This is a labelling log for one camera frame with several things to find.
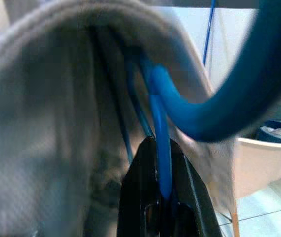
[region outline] white floor tile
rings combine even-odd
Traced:
[[[239,220],[280,210],[281,198],[269,187],[237,200]]]
[[[226,237],[233,237],[232,224],[220,227]],[[240,237],[281,237],[281,211],[239,221]]]
[[[221,214],[219,214],[217,212],[216,212],[216,217],[217,217],[218,224],[220,226],[230,223],[230,221],[227,218],[225,218],[224,216],[222,216]]]

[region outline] blue cord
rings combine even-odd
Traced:
[[[159,187],[162,196],[168,201],[172,191],[172,160],[166,113],[159,95],[150,94],[149,97],[157,140]]]
[[[122,37],[110,29],[112,36],[119,45],[125,57],[125,65],[127,71],[127,86],[130,98],[137,112],[138,118],[146,134],[153,136],[145,114],[143,113],[133,84],[134,69],[133,61],[140,67],[140,72],[143,76],[147,90],[149,91],[150,105],[154,119],[154,126],[157,141],[157,157],[158,157],[158,170],[159,170],[159,188],[165,200],[170,200],[172,191],[172,160],[171,160],[171,147],[170,136],[166,121],[166,113],[160,101],[159,95],[155,92],[151,81],[153,63],[148,59],[144,52],[137,47],[127,48],[122,40]]]
[[[137,97],[137,93],[136,93],[135,85],[134,85],[134,65],[131,60],[128,60],[128,59],[125,60],[125,69],[127,72],[127,88],[128,88],[129,97],[134,106],[134,109],[136,111],[140,124],[141,124],[146,136],[154,136],[154,134],[149,126],[147,117],[146,117],[144,111],[142,110],[138,97]]]
[[[132,149],[131,149],[129,134],[128,134],[127,128],[125,126],[124,118],[123,118],[123,115],[122,115],[122,110],[121,110],[121,107],[120,107],[119,98],[118,98],[117,93],[116,93],[114,80],[112,78],[112,73],[110,72],[110,69],[109,69],[108,64],[106,62],[106,59],[105,59],[104,51],[103,51],[103,49],[102,49],[102,47],[99,43],[96,29],[94,27],[90,27],[90,31],[91,31],[91,38],[93,40],[93,44],[96,48],[95,51],[99,55],[100,63],[103,67],[103,70],[105,72],[106,80],[109,84],[109,90],[110,90],[110,93],[111,93],[111,96],[112,96],[112,99],[113,99],[113,104],[114,104],[116,114],[117,114],[117,118],[118,118],[118,121],[119,121],[120,131],[121,131],[121,134],[122,134],[125,146],[126,146],[128,160],[129,160],[129,163],[131,164],[132,160],[133,160],[133,153],[132,153]]]
[[[165,200],[170,200],[172,191],[172,160],[170,136],[166,121],[166,113],[163,104],[160,101],[154,85],[151,83],[152,77],[161,77],[164,75],[152,74],[155,68],[151,61],[144,55],[138,54],[138,63],[141,68],[147,90],[149,91],[151,111],[154,119],[156,141],[157,141],[157,157],[159,170],[159,187],[160,192]]]
[[[204,57],[203,57],[203,63],[204,63],[204,65],[206,65],[207,51],[208,51],[208,43],[209,43],[209,36],[210,36],[210,29],[211,29],[211,22],[212,22],[212,20],[213,20],[215,5],[216,5],[216,0],[212,0],[212,1],[211,1],[210,14],[209,14],[209,20],[208,20],[206,41],[205,41]]]

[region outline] white wall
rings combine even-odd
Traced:
[[[173,11],[202,58],[210,9],[173,7]],[[221,85],[233,66],[256,12],[255,9],[215,9],[206,63],[214,88]]]

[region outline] gray fabric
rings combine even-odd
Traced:
[[[113,26],[128,44],[165,65],[191,102],[212,93],[185,33],[138,1],[63,0],[25,16],[0,36],[0,235],[40,230],[80,236],[89,193],[103,206],[117,207],[119,193],[107,191],[127,171],[127,155],[85,29],[90,25],[99,27],[108,52],[134,152],[144,135],[126,92],[122,56],[102,26]],[[149,116],[140,78],[137,91]],[[212,183],[214,204],[230,209],[234,142],[190,146],[194,141],[170,130]]]

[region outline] blue hose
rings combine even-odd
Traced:
[[[164,67],[153,74],[167,114],[186,135],[216,142],[236,134],[281,96],[281,0],[265,2],[227,80],[207,102],[189,103]]]
[[[211,22],[213,20],[215,5],[216,5],[216,0],[212,0],[211,1],[210,14],[209,14],[209,20],[208,20],[208,27],[207,27],[207,34],[206,34],[206,41],[205,41],[204,56],[203,56],[203,63],[204,63],[204,65],[206,65],[208,43],[209,43],[209,36],[210,36],[210,29],[211,29]]]

